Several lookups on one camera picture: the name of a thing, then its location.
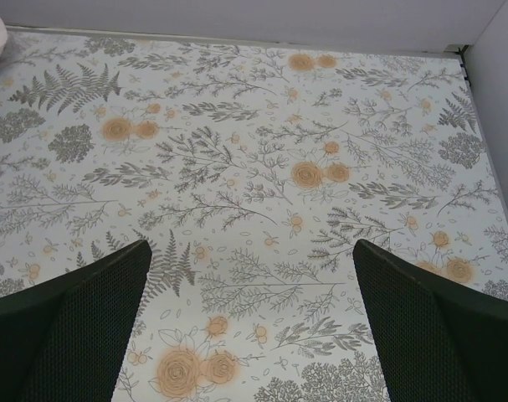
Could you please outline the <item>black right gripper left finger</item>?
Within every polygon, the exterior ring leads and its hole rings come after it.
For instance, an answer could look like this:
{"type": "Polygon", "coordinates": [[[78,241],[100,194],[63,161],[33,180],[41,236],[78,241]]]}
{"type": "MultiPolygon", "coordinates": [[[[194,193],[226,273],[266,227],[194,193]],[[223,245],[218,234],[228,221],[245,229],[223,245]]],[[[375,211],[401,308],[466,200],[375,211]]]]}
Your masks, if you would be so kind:
{"type": "Polygon", "coordinates": [[[152,252],[138,240],[0,298],[0,401],[111,400],[152,252]]]}

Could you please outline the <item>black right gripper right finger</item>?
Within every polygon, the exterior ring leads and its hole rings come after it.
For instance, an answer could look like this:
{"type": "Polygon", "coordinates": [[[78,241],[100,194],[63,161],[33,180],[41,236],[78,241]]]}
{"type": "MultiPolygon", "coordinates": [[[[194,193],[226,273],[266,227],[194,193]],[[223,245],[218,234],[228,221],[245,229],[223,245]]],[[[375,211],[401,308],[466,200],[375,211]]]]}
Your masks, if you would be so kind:
{"type": "Polygon", "coordinates": [[[508,401],[508,301],[358,240],[353,261],[392,401],[508,401]]]}

